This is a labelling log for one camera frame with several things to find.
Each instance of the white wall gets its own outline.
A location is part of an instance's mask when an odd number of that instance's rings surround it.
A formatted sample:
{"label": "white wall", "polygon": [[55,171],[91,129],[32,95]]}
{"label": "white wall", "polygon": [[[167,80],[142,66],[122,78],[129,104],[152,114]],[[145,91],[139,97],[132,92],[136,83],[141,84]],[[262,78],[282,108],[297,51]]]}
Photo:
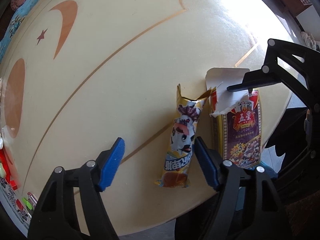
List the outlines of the white wall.
{"label": "white wall", "polygon": [[320,41],[320,17],[313,5],[297,16],[305,32],[311,33],[316,41]]}

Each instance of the table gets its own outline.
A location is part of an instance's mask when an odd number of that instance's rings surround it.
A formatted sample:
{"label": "table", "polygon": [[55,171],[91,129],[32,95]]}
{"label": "table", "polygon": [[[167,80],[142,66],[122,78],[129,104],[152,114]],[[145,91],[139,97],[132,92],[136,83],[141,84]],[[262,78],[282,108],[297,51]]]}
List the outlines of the table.
{"label": "table", "polygon": [[[124,159],[101,194],[116,232],[145,230],[191,210],[215,193],[195,157],[190,187],[153,184],[162,172],[176,86],[193,98],[205,91],[212,67],[260,68],[268,38],[291,41],[261,0],[40,0],[0,66],[7,98],[0,127],[17,191],[39,196],[56,166],[80,167],[122,137]],[[266,143],[291,92],[277,84],[260,95]],[[207,113],[197,134],[210,145]]]}

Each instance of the blue patterned cloth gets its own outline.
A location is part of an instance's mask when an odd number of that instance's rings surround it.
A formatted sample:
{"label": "blue patterned cloth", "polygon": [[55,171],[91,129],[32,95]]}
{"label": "blue patterned cloth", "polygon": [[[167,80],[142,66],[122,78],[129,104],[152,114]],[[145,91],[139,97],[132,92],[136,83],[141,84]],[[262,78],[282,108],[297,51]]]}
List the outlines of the blue patterned cloth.
{"label": "blue patterned cloth", "polygon": [[39,0],[26,0],[23,5],[21,5],[18,10],[12,16],[11,22],[3,39],[0,41],[0,63],[4,57],[4,54],[9,46],[9,43],[22,23],[23,19],[30,12],[30,10],[36,5]]}

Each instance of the green clip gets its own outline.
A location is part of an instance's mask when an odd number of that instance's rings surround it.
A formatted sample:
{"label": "green clip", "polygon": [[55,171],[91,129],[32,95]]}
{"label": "green clip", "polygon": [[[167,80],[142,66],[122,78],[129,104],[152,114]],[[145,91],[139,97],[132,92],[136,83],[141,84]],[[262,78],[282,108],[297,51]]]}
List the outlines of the green clip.
{"label": "green clip", "polygon": [[26,198],[22,198],[22,202],[26,205],[26,207],[30,210],[32,210],[32,205],[29,203],[28,200],[26,200]]}

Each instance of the metal screw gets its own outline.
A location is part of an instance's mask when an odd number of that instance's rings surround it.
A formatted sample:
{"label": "metal screw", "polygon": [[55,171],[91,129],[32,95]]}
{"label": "metal screw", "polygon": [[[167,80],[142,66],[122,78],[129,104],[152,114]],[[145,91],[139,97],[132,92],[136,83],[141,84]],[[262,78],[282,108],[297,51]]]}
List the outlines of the metal screw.
{"label": "metal screw", "polygon": [[270,39],[270,40],[268,40],[268,44],[270,46],[274,46],[276,43],[275,43],[275,41],[273,39]]}
{"label": "metal screw", "polygon": [[257,172],[264,173],[264,167],[258,166],[256,170]]}
{"label": "metal screw", "polygon": [[232,162],[229,161],[229,160],[224,160],[224,161],[223,161],[223,165],[225,165],[225,166],[227,166],[227,167],[230,167],[230,166],[232,166]]}
{"label": "metal screw", "polygon": [[88,161],[88,162],[87,162],[87,166],[88,166],[88,167],[93,167],[94,165],[96,165],[96,162],[95,162],[95,161]]}
{"label": "metal screw", "polygon": [[316,111],[316,113],[319,113],[320,111],[320,105],[318,103],[315,104],[314,109]]}
{"label": "metal screw", "polygon": [[261,69],[262,69],[262,72],[265,74],[269,72],[269,67],[267,65],[263,65]]}
{"label": "metal screw", "polygon": [[312,152],[310,153],[311,159],[313,159],[314,157],[316,157],[316,154],[317,154],[316,151],[312,151]]}
{"label": "metal screw", "polygon": [[54,172],[55,173],[60,173],[62,171],[62,167],[56,167],[55,169],[54,169]]}

